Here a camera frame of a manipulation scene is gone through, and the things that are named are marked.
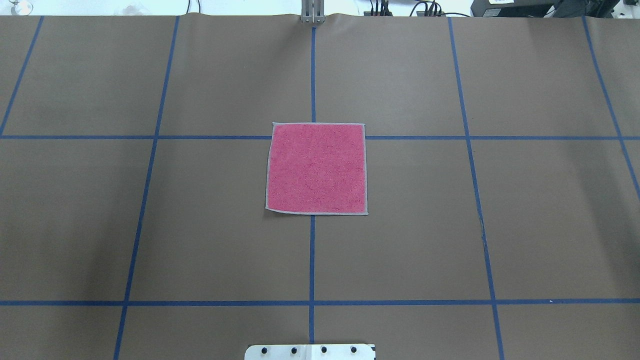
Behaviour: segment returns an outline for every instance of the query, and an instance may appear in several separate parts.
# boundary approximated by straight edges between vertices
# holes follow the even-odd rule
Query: white bracket
[[[376,360],[368,344],[252,345],[244,360]]]
[[[302,0],[302,22],[322,24],[324,22],[324,0]]]

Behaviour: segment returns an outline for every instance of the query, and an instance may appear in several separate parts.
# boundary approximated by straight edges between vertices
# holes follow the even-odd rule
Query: gray mat
[[[638,20],[0,18],[0,359],[637,359]],[[367,217],[264,209],[367,126]]]

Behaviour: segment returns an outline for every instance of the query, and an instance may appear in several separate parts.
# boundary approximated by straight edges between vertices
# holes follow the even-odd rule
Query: square cloth
[[[368,215],[364,124],[273,123],[266,208]]]

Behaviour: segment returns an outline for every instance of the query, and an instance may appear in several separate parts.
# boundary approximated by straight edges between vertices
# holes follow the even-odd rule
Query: black box
[[[509,4],[474,0],[471,13],[476,17],[544,17],[553,4],[553,0],[514,0]]]

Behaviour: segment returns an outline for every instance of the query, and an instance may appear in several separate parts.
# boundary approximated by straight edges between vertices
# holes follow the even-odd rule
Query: pink towel
[[[273,123],[266,208],[368,215],[364,124]]]

